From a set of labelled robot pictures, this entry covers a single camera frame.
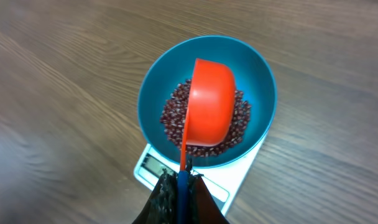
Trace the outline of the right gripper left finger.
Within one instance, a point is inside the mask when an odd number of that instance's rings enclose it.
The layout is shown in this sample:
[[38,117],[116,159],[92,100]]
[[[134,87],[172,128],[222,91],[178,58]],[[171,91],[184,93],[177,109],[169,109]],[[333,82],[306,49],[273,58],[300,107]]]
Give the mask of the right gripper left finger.
[[132,224],[176,223],[177,175],[163,170],[144,208]]

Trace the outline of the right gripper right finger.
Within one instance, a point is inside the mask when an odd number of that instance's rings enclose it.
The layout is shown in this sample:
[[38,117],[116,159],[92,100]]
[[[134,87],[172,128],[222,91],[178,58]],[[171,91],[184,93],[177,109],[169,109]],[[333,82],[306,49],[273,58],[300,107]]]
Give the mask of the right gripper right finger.
[[192,174],[192,159],[187,160],[185,170],[189,173],[186,222],[189,224],[229,224],[219,210],[201,174]]

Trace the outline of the red measuring scoop blue handle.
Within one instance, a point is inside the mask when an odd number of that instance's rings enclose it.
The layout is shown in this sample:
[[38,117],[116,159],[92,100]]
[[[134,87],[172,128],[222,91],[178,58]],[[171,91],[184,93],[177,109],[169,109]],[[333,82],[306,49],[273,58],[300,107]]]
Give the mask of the red measuring scoop blue handle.
[[229,67],[200,58],[195,60],[180,151],[178,224],[187,220],[186,146],[215,146],[224,140],[233,117],[235,90],[234,75]]

